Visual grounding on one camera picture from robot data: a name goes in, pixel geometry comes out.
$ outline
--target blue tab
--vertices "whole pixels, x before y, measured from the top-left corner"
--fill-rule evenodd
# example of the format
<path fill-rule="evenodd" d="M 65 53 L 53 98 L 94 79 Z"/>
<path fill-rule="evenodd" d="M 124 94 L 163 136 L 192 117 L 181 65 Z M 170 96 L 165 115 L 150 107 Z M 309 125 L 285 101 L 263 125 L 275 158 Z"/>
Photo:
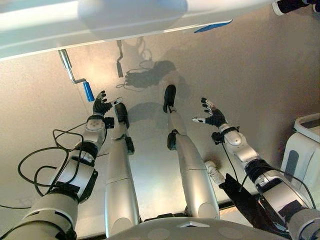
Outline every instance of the blue tab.
<path fill-rule="evenodd" d="M 203 28 L 198 29 L 197 31 L 195 31 L 194 33 L 201 33 L 201 32 L 205 32 L 211 29 L 215 29 L 215 28 L 219 28 L 219 27 L 223 27 L 225 25 L 228 25 L 229 23 L 231 23 L 233 20 L 231 19 L 230 21 L 227 22 L 220 22 L 220 23 L 214 23 L 208 26 L 205 26 Z"/>
<path fill-rule="evenodd" d="M 95 100 L 95 97 L 91 91 L 91 87 L 90 87 L 89 82 L 84 81 L 83 88 L 84 88 L 84 92 L 85 92 L 86 99 L 88 100 L 88 102 L 93 102 Z"/>

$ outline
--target black cable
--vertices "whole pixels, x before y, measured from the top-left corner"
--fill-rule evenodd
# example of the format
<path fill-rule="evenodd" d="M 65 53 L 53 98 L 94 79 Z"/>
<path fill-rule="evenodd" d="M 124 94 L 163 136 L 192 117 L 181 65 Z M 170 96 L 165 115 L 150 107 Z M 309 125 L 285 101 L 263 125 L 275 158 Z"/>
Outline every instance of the black cable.
<path fill-rule="evenodd" d="M 107 129 L 105 129 L 104 139 L 103 139 L 103 142 L 102 142 L 101 146 L 104 145 L 104 143 L 105 143 L 105 141 L 107 139 L 107 132 L 108 132 Z"/>
<path fill-rule="evenodd" d="M 225 154 L 226 154 L 226 156 L 227 156 L 227 158 L 228 158 L 228 160 L 229 160 L 229 162 L 230 162 L 230 164 L 231 164 L 231 167 L 232 167 L 233 172 L 234 172 L 234 175 L 235 175 L 235 179 L 236 179 L 236 181 L 239 183 L 236 170 L 235 170 L 234 165 L 232 164 L 232 162 L 231 162 L 231 160 L 230 160 L 230 157 L 229 157 L 229 155 L 228 155 L 228 153 L 227 153 L 227 150 L 226 150 L 226 148 L 225 148 L 225 145 L 224 145 L 223 143 L 221 143 L 221 144 L 222 144 L 222 147 L 223 147 L 223 149 L 224 149 L 224 152 L 225 152 Z"/>
<path fill-rule="evenodd" d="M 27 160 L 29 157 L 31 157 L 34 154 L 37 154 L 39 152 L 43 152 L 43 151 L 47 151 L 47 150 L 52 150 L 52 149 L 59 149 L 59 150 L 63 150 L 65 151 L 65 158 L 64 158 L 64 162 L 67 162 L 68 158 L 69 158 L 69 152 L 68 150 L 66 150 L 65 148 L 61 148 L 58 146 L 51 146 L 51 147 L 45 147 L 45 148 L 41 148 L 39 150 L 33 151 L 30 154 L 28 154 L 27 156 L 25 156 L 20 162 L 19 165 L 17 167 L 18 170 L 18 174 L 21 178 L 23 178 L 24 180 L 26 180 L 28 183 L 40 186 L 40 187 L 50 187 L 51 185 L 49 184 L 42 184 L 42 183 L 35 183 L 35 181 L 32 181 L 31 179 L 27 178 L 21 171 L 21 166 L 24 163 L 25 160 Z"/>
<path fill-rule="evenodd" d="M 80 136 L 80 137 L 81 137 L 81 146 L 80 146 L 79 156 L 78 156 L 78 159 L 77 159 L 77 164 L 76 164 L 76 168 L 75 168 L 75 172 L 74 172 L 74 174 L 73 174 L 73 177 L 72 177 L 70 180 L 68 180 L 67 182 L 64 182 L 64 183 L 61 183 L 61 184 L 58 184 L 58 185 L 54 184 L 54 183 L 57 181 L 57 179 L 58 179 L 58 177 L 60 176 L 60 174 L 62 173 L 62 171 L 64 170 L 64 167 L 65 167 L 65 166 L 64 166 L 65 162 L 64 162 L 64 164 L 62 164 L 61 168 L 59 169 L 57 175 L 55 176 L 54 180 L 52 181 L 51 186 L 49 187 L 47 193 L 49 193 L 49 192 L 52 190 L 52 188 L 54 188 L 54 187 L 59 187 L 59 186 L 62 186 L 62 185 L 66 185 L 66 184 L 71 183 L 71 182 L 76 178 L 76 176 L 77 176 L 77 174 L 78 174 L 78 170 L 79 170 L 79 165 L 80 165 L 80 158 L 81 158 L 81 153 L 82 153 L 82 147 L 83 147 L 83 144 L 84 144 L 84 136 L 82 136 L 81 134 L 75 133 L 75 132 L 69 132 L 69 131 L 62 131 L 62 130 L 59 130 L 59 129 L 54 129 L 54 130 L 52 131 L 52 135 L 53 135 L 53 138 L 54 138 L 54 141 L 56 142 L 56 144 L 57 144 L 57 137 L 56 137 L 56 135 L 55 135 L 55 132 L 62 132 L 62 133 L 65 133 L 65 134 L 71 134 L 71 135 Z"/>
<path fill-rule="evenodd" d="M 42 170 L 42 169 L 45 169 L 45 168 L 48 168 L 48 169 L 57 169 L 55 166 L 49 166 L 49 165 L 44 165 L 44 166 L 41 166 L 34 174 L 34 188 L 36 190 L 36 192 L 41 196 L 43 197 L 44 194 L 40 191 L 39 187 L 38 187 L 38 183 L 37 183 L 37 178 L 38 178 L 38 174 L 39 172 Z"/>
<path fill-rule="evenodd" d="M 97 158 L 99 158 L 99 157 L 102 157 L 102 156 L 104 156 L 104 155 L 109 155 L 110 153 L 108 152 L 108 153 L 103 153 L 103 154 L 101 154 L 101 155 L 98 155 L 98 156 L 96 156 Z"/>
<path fill-rule="evenodd" d="M 69 133 L 70 131 L 72 131 L 72 130 L 74 130 L 74 129 L 76 129 L 76 128 L 79 128 L 79 127 L 81 127 L 81 126 L 83 126 L 83 125 L 85 125 L 85 124 L 86 124 L 86 122 L 81 123 L 81 124 L 79 124 L 78 126 L 75 126 L 75 127 L 71 128 L 71 129 L 69 129 L 69 130 L 67 130 L 67 131 L 64 131 L 64 132 L 60 133 L 58 136 L 56 136 L 56 137 L 53 137 L 53 138 L 54 138 L 55 145 L 56 145 L 57 147 L 61 147 L 61 148 L 67 149 L 68 151 L 72 151 L 72 149 L 68 149 L 68 148 L 62 146 L 60 143 L 58 143 L 57 139 L 58 139 L 60 136 L 62 136 L 63 134 Z"/>
<path fill-rule="evenodd" d="M 30 206 L 26 206 L 26 207 L 16 207 L 16 206 L 5 206 L 5 205 L 0 205 L 1 208 L 5 208 L 5 209 L 30 209 Z"/>
<path fill-rule="evenodd" d="M 293 175 L 291 175 L 291 174 L 289 174 L 289 173 L 287 173 L 287 172 L 285 172 L 285 171 L 282 171 L 282 170 L 280 170 L 280 169 L 274 168 L 274 167 L 272 167 L 272 166 L 263 166 L 263 167 L 264 167 L 264 168 L 268 168 L 268 169 L 270 169 L 270 170 L 275 170 L 275 171 L 280 172 L 280 173 L 283 173 L 283 174 L 286 174 L 286 175 L 290 176 L 291 178 L 293 178 L 293 179 L 297 180 L 298 182 L 300 182 L 300 183 L 304 186 L 305 190 L 307 191 L 307 193 L 308 193 L 308 195 L 309 195 L 309 198 L 310 198 L 310 200 L 311 200 L 311 203 L 312 203 L 313 208 L 314 208 L 315 210 L 317 209 L 316 204 L 315 204 L 315 201 L 314 201 L 314 199 L 313 199 L 313 197 L 312 197 L 312 195 L 311 195 L 311 192 L 309 191 L 309 188 L 307 187 L 307 185 L 306 185 L 302 180 L 300 180 L 299 178 L 297 178 L 297 177 L 295 177 L 295 176 L 293 176 Z M 242 184 L 241 184 L 241 187 L 239 188 L 239 192 L 241 192 L 242 188 L 244 187 L 244 184 L 245 184 L 245 182 L 246 182 L 246 180 L 247 180 L 248 175 L 249 175 L 253 170 L 255 170 L 256 168 L 259 168 L 259 167 L 255 167 L 255 168 L 251 169 L 251 171 L 248 172 L 248 173 L 245 175 L 245 177 L 244 177 L 244 179 L 243 179 L 243 182 L 242 182 Z"/>

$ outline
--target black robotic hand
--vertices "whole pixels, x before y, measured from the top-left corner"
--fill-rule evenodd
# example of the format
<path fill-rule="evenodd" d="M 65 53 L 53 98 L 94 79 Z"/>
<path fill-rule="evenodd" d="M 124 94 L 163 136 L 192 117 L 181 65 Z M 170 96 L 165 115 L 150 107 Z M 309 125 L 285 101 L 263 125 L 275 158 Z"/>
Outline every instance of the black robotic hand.
<path fill-rule="evenodd" d="M 200 118 L 194 117 L 192 120 L 196 123 L 210 124 L 219 128 L 222 124 L 226 124 L 227 121 L 223 113 L 215 107 L 215 105 L 208 99 L 202 97 L 201 103 L 204 108 L 205 113 L 208 113 L 210 117 Z"/>
<path fill-rule="evenodd" d="M 98 96 L 95 98 L 93 104 L 93 115 L 102 115 L 104 116 L 114 105 L 117 105 L 122 102 L 122 97 L 118 97 L 116 100 L 107 102 L 106 91 L 101 91 Z"/>

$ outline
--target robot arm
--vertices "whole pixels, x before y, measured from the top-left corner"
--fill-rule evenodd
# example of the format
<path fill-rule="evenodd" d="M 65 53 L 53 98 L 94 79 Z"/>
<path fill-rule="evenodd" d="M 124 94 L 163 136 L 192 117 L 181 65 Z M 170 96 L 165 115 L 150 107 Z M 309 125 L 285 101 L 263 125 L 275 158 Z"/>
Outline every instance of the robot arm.
<path fill-rule="evenodd" d="M 294 240 L 319 235 L 320 211 L 312 209 L 309 200 L 248 145 L 238 128 L 228 125 L 222 112 L 211 101 L 202 98 L 201 102 L 210 117 L 193 118 L 193 121 L 218 128 L 218 132 L 211 136 L 213 141 L 216 145 L 224 143 L 227 151 L 241 164 L 260 194 L 259 203 L 274 224 L 288 229 Z"/>
<path fill-rule="evenodd" d="M 104 118 L 104 115 L 121 102 L 121 98 L 106 102 L 103 99 L 105 96 L 105 91 L 97 96 L 82 141 L 57 171 L 47 193 L 31 207 L 17 226 L 3 236 L 6 240 L 76 239 L 74 229 L 78 204 L 86 201 L 92 193 L 98 177 L 95 159 L 107 136 L 107 129 L 114 127 L 114 119 Z"/>

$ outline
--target floor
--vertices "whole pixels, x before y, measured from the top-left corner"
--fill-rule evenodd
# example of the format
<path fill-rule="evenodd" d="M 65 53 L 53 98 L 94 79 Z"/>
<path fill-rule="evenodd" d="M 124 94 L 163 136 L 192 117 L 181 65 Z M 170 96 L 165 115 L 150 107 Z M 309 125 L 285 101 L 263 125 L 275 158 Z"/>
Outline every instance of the floor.
<path fill-rule="evenodd" d="M 87 78 L 96 95 L 123 97 L 135 146 L 130 157 L 142 219 L 184 210 L 178 156 L 167 144 L 168 116 L 162 111 L 168 84 L 177 87 L 176 108 L 188 135 L 204 160 L 213 159 L 221 172 L 232 173 L 221 146 L 211 141 L 216 129 L 192 122 L 205 116 L 201 97 L 216 103 L 230 124 L 240 126 L 247 141 L 271 165 L 279 167 L 292 124 L 299 116 L 319 111 L 320 17 L 311 7 L 276 16 L 271 6 L 243 15 L 224 27 L 194 34 L 171 32 L 122 41 L 119 78 L 116 42 L 79 46 L 68 50 L 76 78 Z M 0 62 L 0 203 L 28 206 L 37 194 L 17 174 L 28 153 L 52 146 L 52 129 L 70 129 L 91 114 L 82 86 L 67 77 L 57 52 Z M 109 152 L 110 134 L 101 153 Z M 67 136 L 62 144 L 77 139 Z M 39 153 L 23 166 L 28 176 L 41 165 L 56 165 L 63 152 Z M 245 176 L 232 159 L 240 180 Z M 99 178 L 92 198 L 79 208 L 78 236 L 104 231 L 104 172 L 108 156 L 96 164 Z M 44 170 L 39 178 L 50 179 Z M 249 181 L 245 187 L 254 192 Z M 214 186 L 220 203 L 227 196 Z M 0 208 L 0 234 L 24 214 Z"/>

